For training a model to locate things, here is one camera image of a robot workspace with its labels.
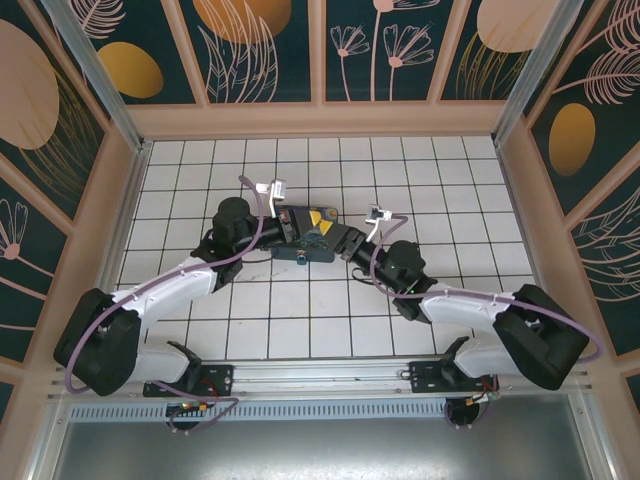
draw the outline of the grid floor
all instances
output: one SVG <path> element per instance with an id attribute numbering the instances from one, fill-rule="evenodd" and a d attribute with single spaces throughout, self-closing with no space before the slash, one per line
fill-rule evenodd
<path id="1" fill-rule="evenodd" d="M 156 142 L 119 288 L 184 260 L 224 198 L 241 195 L 255 213 L 240 174 L 284 179 L 284 203 L 336 207 L 365 231 L 369 203 L 408 215 L 396 238 L 417 241 L 428 275 L 452 286 L 496 292 L 533 282 L 489 137 L 365 137 Z M 339 258 L 245 265 L 232 285 L 179 308 L 147 338 L 223 360 L 443 353 L 473 333 L 406 321 L 384 295 L 352 280 L 349 268 Z"/>

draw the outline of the purple cable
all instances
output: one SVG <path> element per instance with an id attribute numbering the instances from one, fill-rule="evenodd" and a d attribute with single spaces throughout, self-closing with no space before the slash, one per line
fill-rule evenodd
<path id="1" fill-rule="evenodd" d="M 378 258 L 378 254 L 382 249 L 382 245 L 386 243 L 389 237 L 397 229 L 399 229 L 402 225 L 404 225 L 409 221 L 409 219 L 404 215 L 393 215 L 391 218 L 394 218 L 400 221 L 397 224 L 395 224 L 393 227 L 391 227 L 389 230 L 387 230 L 387 232 L 382 236 L 380 243 L 376 245 L 376 248 L 373 250 L 373 255 L 371 255 L 371 261 L 369 262 L 369 272 L 371 275 L 371 282 L 378 290 L 380 290 L 385 295 L 388 295 L 392 298 L 402 298 L 402 299 L 419 299 L 419 298 L 435 298 L 435 297 L 466 297 L 466 298 L 475 298 L 478 300 L 487 300 L 494 303 L 502 303 L 505 305 L 513 305 L 515 307 L 523 308 L 525 310 L 530 310 L 532 312 L 540 313 L 547 317 L 551 317 L 555 320 L 558 320 L 559 322 L 569 325 L 570 327 L 574 328 L 575 330 L 578 330 L 580 333 L 589 337 L 589 339 L 591 339 L 591 341 L 596 345 L 596 351 L 595 353 L 587 357 L 578 359 L 576 363 L 591 362 L 593 360 L 596 360 L 598 357 L 600 357 L 600 355 L 602 355 L 602 352 L 604 351 L 604 345 L 602 344 L 600 339 L 598 339 L 593 333 L 591 333 L 585 327 L 575 322 L 574 320 L 570 319 L 569 317 L 560 315 L 559 313 L 556 313 L 552 310 L 548 310 L 546 308 L 538 307 L 537 305 L 520 302 L 519 300 L 512 300 L 510 298 L 498 297 L 497 295 L 489 295 L 489 294 L 480 293 L 480 292 L 470 292 L 467 290 L 458 290 L 455 288 L 452 288 L 444 292 L 425 292 L 425 293 L 416 293 L 416 294 L 395 293 L 385 289 L 378 282 L 378 279 L 376 278 L 376 274 L 375 274 L 376 259 Z"/>
<path id="2" fill-rule="evenodd" d="M 256 230 L 256 234 L 253 237 L 253 240 L 251 240 L 251 243 L 249 243 L 249 245 L 247 245 L 247 248 L 245 248 L 240 253 L 234 255 L 233 257 L 227 258 L 225 260 L 219 260 L 217 262 L 211 262 L 211 263 L 204 263 L 202 265 L 192 265 L 191 267 L 187 267 L 187 268 L 185 268 L 183 270 L 176 270 L 175 272 L 167 273 L 166 275 L 163 275 L 163 276 L 157 278 L 156 280 L 154 280 L 153 282 L 149 283 L 148 285 L 145 285 L 140 290 L 136 291 L 135 294 L 128 295 L 125 298 L 123 298 L 122 300 L 120 300 L 119 302 L 114 303 L 109 308 L 107 308 L 104 312 L 102 312 L 100 315 L 98 315 L 98 318 L 96 318 L 93 321 L 93 323 L 91 325 L 89 325 L 89 328 L 84 332 L 82 337 L 80 337 L 80 341 L 78 342 L 78 345 L 76 345 L 76 348 L 73 350 L 73 353 L 71 354 L 71 358 L 69 359 L 69 363 L 67 364 L 67 370 L 66 370 L 65 375 L 64 375 L 64 384 L 65 384 L 65 387 L 67 387 L 67 390 L 69 391 L 69 393 L 79 394 L 79 393 L 84 393 L 87 390 L 89 390 L 89 387 L 87 387 L 87 386 L 81 387 L 81 388 L 75 388 L 73 386 L 73 384 L 71 383 L 71 376 L 72 376 L 72 373 L 73 373 L 73 367 L 75 366 L 76 361 L 78 360 L 78 356 L 80 355 L 80 351 L 84 348 L 84 346 L 86 345 L 87 341 L 89 340 L 89 337 L 91 337 L 93 332 L 96 331 L 96 329 L 100 326 L 100 324 L 109 315 L 111 315 L 117 309 L 119 309 L 120 307 L 125 305 L 127 302 L 133 300 L 138 295 L 142 295 L 144 292 L 152 289 L 153 287 L 155 287 L 157 285 L 160 285 L 161 283 L 163 283 L 163 282 L 165 282 L 165 281 L 167 281 L 167 280 L 169 280 L 169 279 L 171 279 L 173 277 L 177 277 L 178 275 L 183 275 L 185 273 L 193 272 L 195 270 L 202 270 L 203 268 L 220 267 L 222 265 L 227 265 L 229 263 L 233 263 L 233 262 L 235 262 L 237 260 L 240 260 L 245 254 L 247 254 L 251 250 L 253 250 L 253 247 L 255 247 L 256 243 L 258 243 L 258 240 L 260 238 L 260 234 L 262 233 L 262 227 L 264 225 L 264 206 L 262 205 L 262 201 L 260 200 L 260 194 L 258 193 L 258 190 L 256 189 L 256 186 L 253 184 L 253 182 L 251 180 L 249 180 L 247 177 L 245 177 L 244 175 L 240 175 L 238 177 L 238 180 L 240 180 L 240 183 L 242 183 L 243 185 L 249 187 L 251 189 L 251 191 L 253 191 L 253 194 L 255 195 L 257 203 L 258 203 L 258 217 L 259 217 L 258 218 L 258 229 Z M 185 392 L 180 392 L 178 390 L 177 390 L 177 392 L 178 393 L 176 395 L 182 395 L 182 396 L 185 396 L 185 397 L 189 396 L 189 394 L 187 394 Z"/>

